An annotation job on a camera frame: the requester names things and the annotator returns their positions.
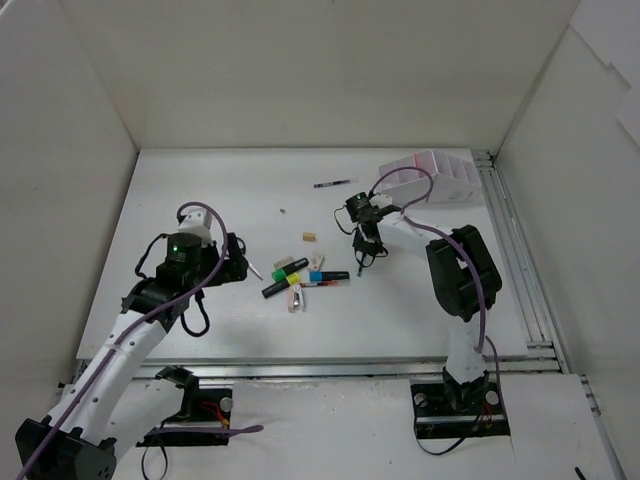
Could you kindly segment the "yellow cap black highlighter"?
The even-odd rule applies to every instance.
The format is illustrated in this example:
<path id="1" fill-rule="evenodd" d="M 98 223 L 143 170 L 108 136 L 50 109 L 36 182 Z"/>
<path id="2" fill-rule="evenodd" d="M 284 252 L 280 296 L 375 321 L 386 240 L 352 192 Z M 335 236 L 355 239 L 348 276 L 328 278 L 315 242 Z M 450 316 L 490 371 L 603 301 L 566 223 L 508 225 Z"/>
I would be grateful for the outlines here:
<path id="1" fill-rule="evenodd" d="M 299 284 L 301 277 L 298 273 L 292 273 L 281 280 L 276 281 L 272 285 L 262 290 L 262 296 L 264 299 L 269 299 L 280 292 L 289 289 L 294 284 Z"/>

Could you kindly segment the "blue cap black marker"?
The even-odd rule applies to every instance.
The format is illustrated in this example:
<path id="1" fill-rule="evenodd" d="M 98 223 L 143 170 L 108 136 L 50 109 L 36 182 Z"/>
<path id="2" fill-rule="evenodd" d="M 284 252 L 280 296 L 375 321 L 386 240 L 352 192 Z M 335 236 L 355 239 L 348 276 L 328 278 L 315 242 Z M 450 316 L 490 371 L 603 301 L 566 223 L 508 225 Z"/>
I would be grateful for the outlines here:
<path id="1" fill-rule="evenodd" d="M 348 271 L 311 271 L 309 273 L 310 282 L 348 281 L 349 279 Z"/>

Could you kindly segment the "orange cap white marker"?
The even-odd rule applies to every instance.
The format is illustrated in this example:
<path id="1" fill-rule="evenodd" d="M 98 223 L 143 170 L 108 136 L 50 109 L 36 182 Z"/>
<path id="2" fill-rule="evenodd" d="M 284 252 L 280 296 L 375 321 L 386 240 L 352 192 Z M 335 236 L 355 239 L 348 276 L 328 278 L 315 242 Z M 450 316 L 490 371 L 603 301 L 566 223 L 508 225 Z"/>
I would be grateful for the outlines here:
<path id="1" fill-rule="evenodd" d="M 349 281 L 346 280 L 331 280 L 331 281 L 319 281 L 319 282 L 302 282 L 296 284 L 296 288 L 310 289 L 310 288 L 325 288 L 325 287 L 340 287 L 349 285 Z"/>

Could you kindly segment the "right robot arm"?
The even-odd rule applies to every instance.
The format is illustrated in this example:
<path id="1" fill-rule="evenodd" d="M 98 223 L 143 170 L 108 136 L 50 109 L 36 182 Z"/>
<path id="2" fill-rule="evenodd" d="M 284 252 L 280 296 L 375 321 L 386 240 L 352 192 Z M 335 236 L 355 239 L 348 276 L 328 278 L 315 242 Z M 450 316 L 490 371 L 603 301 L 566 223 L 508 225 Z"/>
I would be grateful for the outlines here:
<path id="1" fill-rule="evenodd" d="M 345 202 L 352 246 L 361 269 L 364 261 L 384 257 L 390 246 L 427 261 L 435 298 L 456 320 L 449 326 L 442 370 L 445 405 L 464 412 L 480 402 L 488 388 L 485 347 L 489 310 L 503 282 L 480 231 L 472 226 L 443 230 L 409 217 L 399 206 L 378 206 L 364 192 Z"/>

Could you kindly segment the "green cap black highlighter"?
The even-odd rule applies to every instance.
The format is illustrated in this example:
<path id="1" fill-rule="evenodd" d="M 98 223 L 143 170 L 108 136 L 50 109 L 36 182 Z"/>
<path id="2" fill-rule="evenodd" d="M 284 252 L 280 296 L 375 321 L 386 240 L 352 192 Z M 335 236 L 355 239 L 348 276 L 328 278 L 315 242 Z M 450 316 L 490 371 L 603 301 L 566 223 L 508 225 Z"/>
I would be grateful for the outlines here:
<path id="1" fill-rule="evenodd" d="M 308 265 L 309 265 L 309 260 L 306 257 L 303 257 L 295 261 L 291 261 L 289 263 L 286 263 L 276 268 L 271 273 L 271 278 L 275 282 L 280 281 L 293 273 L 299 272 L 300 270 L 306 268 Z"/>

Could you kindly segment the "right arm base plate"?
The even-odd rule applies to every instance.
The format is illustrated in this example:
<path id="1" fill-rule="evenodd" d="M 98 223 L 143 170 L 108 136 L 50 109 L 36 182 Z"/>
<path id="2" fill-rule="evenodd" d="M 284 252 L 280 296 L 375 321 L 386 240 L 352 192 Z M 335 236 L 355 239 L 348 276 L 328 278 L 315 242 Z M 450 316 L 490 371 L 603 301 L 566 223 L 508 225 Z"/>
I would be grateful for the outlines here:
<path id="1" fill-rule="evenodd" d="M 454 407 L 442 382 L 410 384 L 413 429 L 418 440 L 458 440 L 510 436 L 498 385 L 489 380 L 470 399 Z"/>

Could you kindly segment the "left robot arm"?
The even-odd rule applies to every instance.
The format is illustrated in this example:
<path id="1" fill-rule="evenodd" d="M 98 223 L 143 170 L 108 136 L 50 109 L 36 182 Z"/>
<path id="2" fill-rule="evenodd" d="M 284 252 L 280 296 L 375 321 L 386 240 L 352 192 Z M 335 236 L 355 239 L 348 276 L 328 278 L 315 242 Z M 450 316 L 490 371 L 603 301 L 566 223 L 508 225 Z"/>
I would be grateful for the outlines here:
<path id="1" fill-rule="evenodd" d="M 217 246 L 191 232 L 166 238 L 155 275 L 123 299 L 115 325 L 77 381 L 42 420 L 27 419 L 15 435 L 21 479 L 110 479 L 128 451 L 157 435 L 173 417 L 200 406 L 200 381 L 176 366 L 156 374 L 138 400 L 122 397 L 151 351 L 181 322 L 204 289 L 243 281 L 248 262 L 235 234 Z"/>

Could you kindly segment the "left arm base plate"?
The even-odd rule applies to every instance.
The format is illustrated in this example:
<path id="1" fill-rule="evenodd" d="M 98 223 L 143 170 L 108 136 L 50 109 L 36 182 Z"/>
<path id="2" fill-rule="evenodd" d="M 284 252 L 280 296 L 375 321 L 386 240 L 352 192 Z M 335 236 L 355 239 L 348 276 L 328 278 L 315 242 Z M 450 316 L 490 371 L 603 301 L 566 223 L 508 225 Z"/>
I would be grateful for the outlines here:
<path id="1" fill-rule="evenodd" d="M 233 408 L 231 388 L 205 388 L 200 390 L 191 401 L 186 413 L 178 413 L 167 418 L 160 427 L 175 429 L 192 427 L 193 429 L 228 428 Z M 218 433 L 165 432 L 147 434 L 141 442 L 142 447 L 212 447 L 227 446 L 229 439 Z"/>

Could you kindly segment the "purple cap black pen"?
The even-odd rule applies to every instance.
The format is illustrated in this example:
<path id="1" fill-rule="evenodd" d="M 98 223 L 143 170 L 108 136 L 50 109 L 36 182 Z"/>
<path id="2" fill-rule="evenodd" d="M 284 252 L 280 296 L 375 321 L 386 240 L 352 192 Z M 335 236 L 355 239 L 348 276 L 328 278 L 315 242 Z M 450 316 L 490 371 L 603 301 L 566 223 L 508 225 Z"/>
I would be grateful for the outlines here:
<path id="1" fill-rule="evenodd" d="M 314 189 L 321 189 L 321 188 L 328 188 L 328 187 L 334 187 L 334 186 L 339 186 L 339 185 L 348 185 L 354 183 L 354 180 L 352 179 L 341 179 L 341 180 L 334 180 L 334 181 L 328 181 L 328 182 L 320 182 L 320 183 L 315 183 L 313 184 L 313 188 Z"/>

